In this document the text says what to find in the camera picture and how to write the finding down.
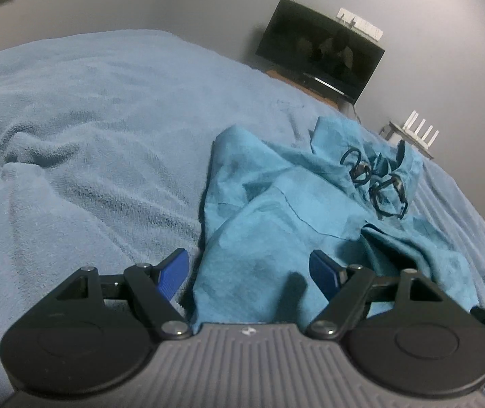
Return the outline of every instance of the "teal cloth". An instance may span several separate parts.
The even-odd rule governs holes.
[[[234,126],[213,148],[206,200],[206,246],[193,286],[194,325],[203,322],[293,322],[304,328],[327,300],[309,275],[309,255],[320,249],[343,266],[363,264],[379,275],[417,268],[464,309],[478,305],[467,260],[427,220],[408,214],[381,218],[369,188],[397,174],[409,202],[422,157],[405,143],[367,141],[367,132],[341,116],[320,117],[311,151],[260,141]],[[370,183],[349,175],[350,148],[373,169]],[[390,186],[381,208],[401,204]],[[391,304],[375,304],[376,314]]]

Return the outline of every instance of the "cable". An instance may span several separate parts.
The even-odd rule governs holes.
[[[358,124],[361,124],[361,118],[358,116],[356,113],[356,106],[354,106],[352,103],[349,102],[349,104],[352,106],[352,110],[354,111],[354,116],[356,117],[356,120],[358,121]]]

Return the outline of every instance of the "metal pivot screw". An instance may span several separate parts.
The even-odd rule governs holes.
[[[337,332],[337,329],[337,326],[328,320],[317,320],[310,326],[312,333],[320,337],[332,336]]]
[[[168,335],[181,336],[186,334],[190,327],[181,320],[170,320],[168,322],[165,322],[161,326],[161,329],[164,333],[167,333]]]

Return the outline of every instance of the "bed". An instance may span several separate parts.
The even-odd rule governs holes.
[[[212,144],[223,130],[236,124],[304,150],[317,119],[336,115],[281,81],[160,31],[1,51],[0,339],[83,265],[118,274],[182,247],[195,266]],[[485,308],[485,223],[431,161],[409,213],[466,258]],[[10,393],[0,364],[0,402]]]

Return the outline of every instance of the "white power strip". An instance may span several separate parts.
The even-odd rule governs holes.
[[[350,11],[347,11],[343,7],[341,8],[341,10],[339,10],[339,13],[337,14],[337,18],[341,19],[345,23],[352,25],[353,27],[355,27],[357,30],[360,30],[364,34],[369,35],[369,37],[371,37],[372,39],[375,39],[376,41],[380,41],[384,33],[376,26],[373,26],[368,21],[365,21],[362,17],[358,17],[357,15],[353,14]]]

